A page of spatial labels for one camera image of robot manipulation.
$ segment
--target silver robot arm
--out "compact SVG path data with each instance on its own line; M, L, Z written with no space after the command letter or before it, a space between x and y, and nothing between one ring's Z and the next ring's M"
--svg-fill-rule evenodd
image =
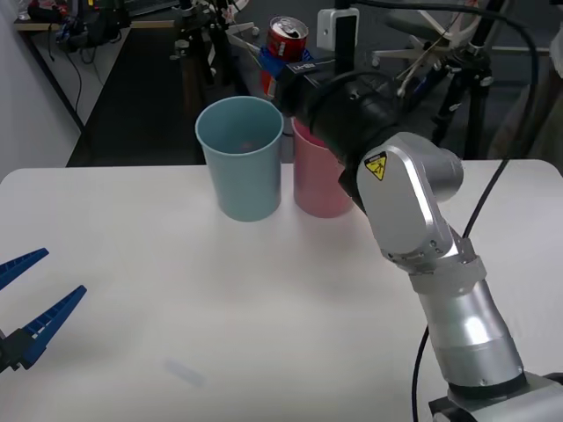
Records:
M451 198L463 182L460 160L403 132L362 162L357 184L374 238L384 256L409 274L451 389L482 392L511 382L521 388L523 364L486 284L481 258L438 208L438 201Z

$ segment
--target plastic cup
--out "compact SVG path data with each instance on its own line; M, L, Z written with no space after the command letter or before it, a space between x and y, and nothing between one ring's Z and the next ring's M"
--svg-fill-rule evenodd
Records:
M226 98L195 122L219 207L230 218L256 222L280 205L283 117L264 99Z
M340 187L344 167L309 129L292 120L295 135L294 197L307 214L333 218L354 205Z

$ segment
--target blue cup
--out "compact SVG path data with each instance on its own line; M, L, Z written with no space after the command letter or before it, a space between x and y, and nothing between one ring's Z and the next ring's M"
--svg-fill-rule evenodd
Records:
M219 207L230 218L256 222L280 205L283 117L255 97L226 98L195 122Z

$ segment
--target white table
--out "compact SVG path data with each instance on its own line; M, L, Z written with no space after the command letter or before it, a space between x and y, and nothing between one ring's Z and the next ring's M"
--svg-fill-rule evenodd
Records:
M444 204L459 231L497 163ZM24 170L0 185L0 262L51 254L0 293L4 331L88 293L30 371L0 375L5 422L408 421L425 326L357 210L293 203L234 222L203 167ZM563 369L563 180L512 163L472 236L528 370ZM420 407L445 383L427 350Z

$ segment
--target white wall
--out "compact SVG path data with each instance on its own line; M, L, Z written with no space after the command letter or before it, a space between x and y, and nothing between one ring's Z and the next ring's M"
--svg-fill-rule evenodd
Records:
M13 4L0 2L0 180L8 173L29 167L64 167L80 135L55 91L12 28ZM55 62L47 54L47 34L36 43L59 84L74 104L78 92L76 71L52 44ZM102 81L109 74L121 43L99 48L96 63ZM86 122L101 85L92 66L76 57L83 78L78 114Z

